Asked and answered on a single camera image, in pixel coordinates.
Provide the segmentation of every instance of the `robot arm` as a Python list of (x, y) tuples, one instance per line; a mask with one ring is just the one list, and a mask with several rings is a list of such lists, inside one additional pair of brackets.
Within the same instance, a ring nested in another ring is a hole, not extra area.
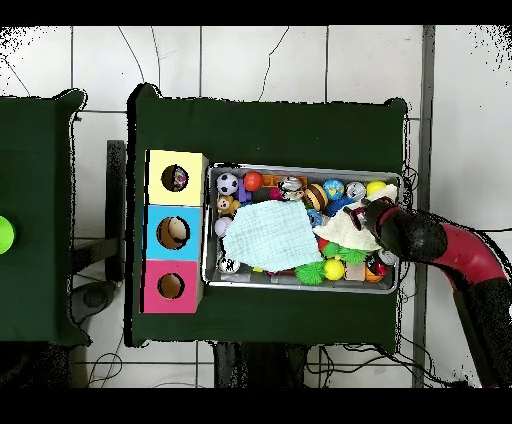
[(346, 212), (386, 250), (446, 274), (482, 386), (512, 386), (512, 286), (482, 238), (412, 215), (386, 198), (365, 200), (363, 207)]

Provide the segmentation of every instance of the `dark green mat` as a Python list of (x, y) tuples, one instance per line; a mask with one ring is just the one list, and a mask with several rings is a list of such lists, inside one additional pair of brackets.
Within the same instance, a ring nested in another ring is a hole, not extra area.
[(146, 339), (365, 342), (392, 351), (396, 292), (361, 295), (206, 287), (194, 315), (140, 314), (142, 181), (146, 149), (201, 152), (211, 163), (400, 173), (405, 113), (401, 99), (387, 105), (173, 100), (158, 98), (152, 85), (139, 85), (128, 102), (127, 172), (134, 171), (128, 184), (135, 183), (135, 193), (127, 193), (128, 239), (134, 230), (133, 245), (127, 246), (127, 273), (131, 274), (129, 262), (134, 259), (135, 278), (126, 290), (127, 341), (136, 345)]
[(69, 122), (85, 94), (0, 98), (0, 215), (16, 241), (0, 255), (0, 340), (87, 344), (68, 314)]

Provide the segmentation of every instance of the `green spiky ball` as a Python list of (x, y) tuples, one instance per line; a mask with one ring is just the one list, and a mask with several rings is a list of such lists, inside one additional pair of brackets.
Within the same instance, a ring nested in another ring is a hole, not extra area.
[(334, 258), (338, 254), (340, 247), (341, 246), (339, 244), (330, 241), (325, 245), (322, 253), (326, 258)]
[(317, 286), (325, 277), (325, 261), (312, 262), (295, 268), (295, 275), (303, 284)]
[(366, 250), (349, 249), (347, 247), (340, 247), (337, 252), (342, 261), (349, 265), (358, 265), (366, 260), (368, 252)]

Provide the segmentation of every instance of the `metal tray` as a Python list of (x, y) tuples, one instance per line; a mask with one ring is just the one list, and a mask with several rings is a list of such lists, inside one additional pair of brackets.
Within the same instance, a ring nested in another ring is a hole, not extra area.
[[(250, 287), (259, 289), (285, 289), (285, 290), (304, 290), (304, 291), (327, 291), (327, 292), (349, 292), (349, 293), (372, 293), (388, 294), (392, 293), (398, 286), (400, 278), (400, 262), (397, 258), (392, 272), (389, 272), (378, 283), (368, 283), (353, 280), (326, 280), (318, 286), (308, 286), (302, 284), (295, 276), (274, 275), (268, 276), (264, 272), (254, 272), (248, 265), (242, 264), (236, 274), (222, 274), (217, 269), (217, 254), (220, 249), (218, 238), (213, 231), (213, 225), (218, 218), (217, 208), (215, 207), (218, 198), (216, 186), (217, 177), (230, 172), (241, 178), (248, 171), (258, 171), (262, 174), (305, 176), (308, 178), (308, 184), (323, 183), (328, 178), (338, 178), (344, 184), (352, 181), (367, 183), (373, 180), (381, 180), (387, 184), (395, 184), (398, 187), (398, 200), (403, 199), (403, 180), (398, 174), (391, 172), (362, 172), (362, 171), (340, 171), (334, 169), (316, 169), (316, 168), (292, 168), (266, 165), (236, 165), (228, 166), (226, 164), (215, 163), (208, 167), (205, 190), (204, 214), (204, 243), (203, 257), (201, 265), (202, 278), (205, 283), (212, 286), (223, 287)], [(253, 202), (268, 200), (268, 191), (270, 189), (261, 188), (253, 193)]]

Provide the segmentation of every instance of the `pink box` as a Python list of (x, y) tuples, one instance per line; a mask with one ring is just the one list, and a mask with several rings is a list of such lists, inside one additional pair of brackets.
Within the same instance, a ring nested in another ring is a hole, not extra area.
[[(177, 274), (184, 283), (181, 295), (175, 299), (163, 297), (158, 282), (166, 274)], [(144, 313), (193, 314), (203, 295), (199, 261), (146, 260), (144, 279)]]

